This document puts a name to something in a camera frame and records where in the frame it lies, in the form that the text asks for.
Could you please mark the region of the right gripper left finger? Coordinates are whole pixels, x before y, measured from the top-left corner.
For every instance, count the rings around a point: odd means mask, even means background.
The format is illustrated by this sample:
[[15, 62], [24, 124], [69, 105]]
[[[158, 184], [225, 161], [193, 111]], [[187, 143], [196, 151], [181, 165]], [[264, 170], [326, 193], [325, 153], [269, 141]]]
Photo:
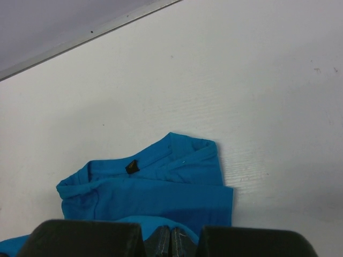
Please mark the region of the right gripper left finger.
[[48, 220], [29, 236], [17, 256], [170, 256], [170, 230], [148, 239], [138, 223]]

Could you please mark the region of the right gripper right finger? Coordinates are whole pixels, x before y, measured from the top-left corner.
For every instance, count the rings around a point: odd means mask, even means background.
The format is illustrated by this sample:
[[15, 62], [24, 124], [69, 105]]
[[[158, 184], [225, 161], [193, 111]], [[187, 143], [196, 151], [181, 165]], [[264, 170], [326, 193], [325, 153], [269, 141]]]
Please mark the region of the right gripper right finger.
[[195, 244], [181, 229], [171, 232], [171, 256], [317, 256], [294, 231], [204, 226]]

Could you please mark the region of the blue t shirt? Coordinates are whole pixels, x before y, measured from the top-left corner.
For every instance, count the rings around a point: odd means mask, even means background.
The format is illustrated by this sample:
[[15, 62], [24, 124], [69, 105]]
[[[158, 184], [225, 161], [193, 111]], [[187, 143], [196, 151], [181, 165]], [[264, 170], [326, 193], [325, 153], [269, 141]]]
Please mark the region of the blue t shirt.
[[143, 239], [180, 228], [197, 243], [203, 226], [232, 223], [216, 143], [176, 133], [130, 157], [89, 161], [56, 189], [65, 219], [138, 223]]

